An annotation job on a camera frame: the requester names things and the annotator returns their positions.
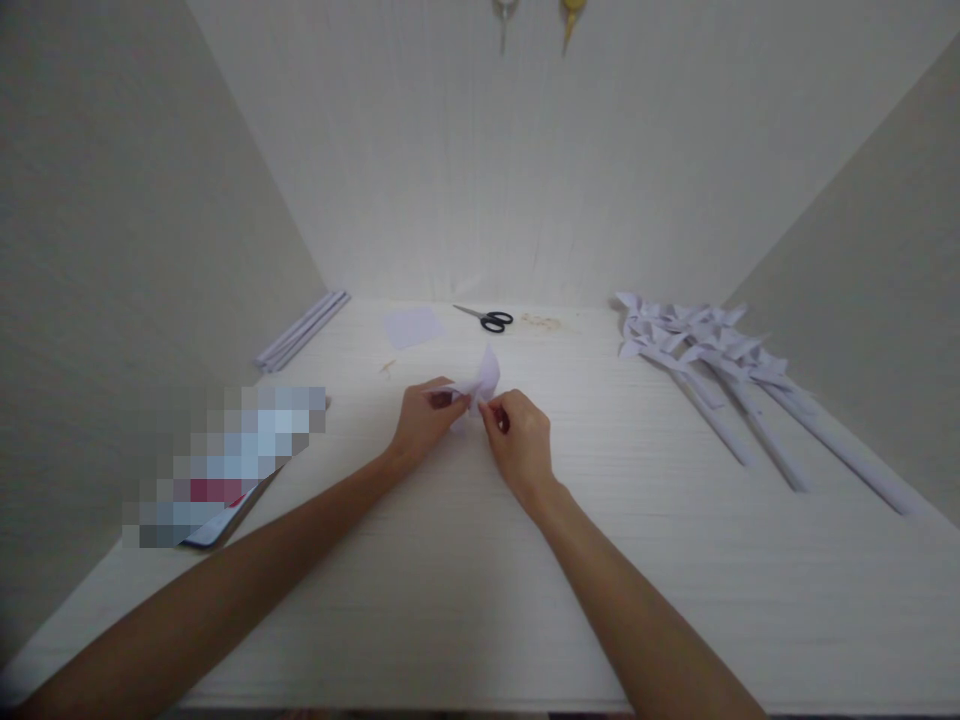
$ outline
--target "black scissors handle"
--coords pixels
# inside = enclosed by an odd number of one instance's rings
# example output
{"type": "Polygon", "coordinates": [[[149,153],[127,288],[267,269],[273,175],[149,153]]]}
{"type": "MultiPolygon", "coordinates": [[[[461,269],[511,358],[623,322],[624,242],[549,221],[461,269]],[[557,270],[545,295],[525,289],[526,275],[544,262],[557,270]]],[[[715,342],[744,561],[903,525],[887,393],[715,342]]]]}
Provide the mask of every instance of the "black scissors handle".
{"type": "Polygon", "coordinates": [[[480,325],[487,332],[492,333],[502,333],[507,329],[507,325],[513,322],[513,315],[510,313],[500,312],[499,310],[494,310],[488,312],[482,318],[480,318],[480,325]]]}

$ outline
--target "square paper sheet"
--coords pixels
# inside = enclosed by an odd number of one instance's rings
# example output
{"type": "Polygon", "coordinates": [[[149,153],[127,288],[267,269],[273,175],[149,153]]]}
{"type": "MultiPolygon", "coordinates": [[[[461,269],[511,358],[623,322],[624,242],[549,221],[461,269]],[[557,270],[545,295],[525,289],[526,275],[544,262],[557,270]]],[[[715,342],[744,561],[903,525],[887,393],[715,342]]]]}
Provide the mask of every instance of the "square paper sheet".
{"type": "Polygon", "coordinates": [[[447,332],[428,307],[390,313],[383,319],[383,326],[390,344],[397,350],[425,343],[447,332]]]}

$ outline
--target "person's right hand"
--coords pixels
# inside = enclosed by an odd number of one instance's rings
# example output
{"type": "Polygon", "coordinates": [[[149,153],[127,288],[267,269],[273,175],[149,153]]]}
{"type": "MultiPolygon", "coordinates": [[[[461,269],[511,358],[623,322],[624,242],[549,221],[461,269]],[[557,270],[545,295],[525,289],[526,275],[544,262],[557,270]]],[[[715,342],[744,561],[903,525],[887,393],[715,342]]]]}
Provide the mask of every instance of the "person's right hand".
{"type": "Polygon", "coordinates": [[[480,403],[500,474],[530,514],[557,480],[550,462],[550,419],[519,390],[480,403]]]}

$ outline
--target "scissors blade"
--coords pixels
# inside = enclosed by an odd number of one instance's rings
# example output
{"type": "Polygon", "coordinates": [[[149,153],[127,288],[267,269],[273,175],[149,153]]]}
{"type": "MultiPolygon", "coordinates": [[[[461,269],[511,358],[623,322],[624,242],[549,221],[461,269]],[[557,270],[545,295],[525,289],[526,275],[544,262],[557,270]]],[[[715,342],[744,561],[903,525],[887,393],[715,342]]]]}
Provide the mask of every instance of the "scissors blade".
{"type": "Polygon", "coordinates": [[[485,318],[487,316],[486,313],[478,313],[476,310],[471,310],[470,308],[465,308],[460,305],[454,305],[454,307],[457,310],[463,310],[465,313],[467,313],[467,315],[473,315],[474,317],[485,318]]]}

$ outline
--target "hand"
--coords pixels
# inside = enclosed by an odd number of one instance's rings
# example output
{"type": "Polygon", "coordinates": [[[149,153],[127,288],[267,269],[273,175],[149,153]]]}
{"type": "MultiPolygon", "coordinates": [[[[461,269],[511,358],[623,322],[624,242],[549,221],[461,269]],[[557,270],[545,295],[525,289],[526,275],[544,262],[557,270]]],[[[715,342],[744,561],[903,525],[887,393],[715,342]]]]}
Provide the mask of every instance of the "hand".
{"type": "Polygon", "coordinates": [[[480,403],[480,414],[500,474],[529,515],[557,485],[550,461],[550,418],[519,390],[480,403]]]}
{"type": "Polygon", "coordinates": [[[397,432],[390,448],[419,464],[434,445],[446,435],[454,420],[470,407],[470,396],[461,395],[455,401],[447,392],[425,393],[432,387],[449,385],[453,380],[438,377],[422,385],[411,385],[403,393],[397,432]]]}

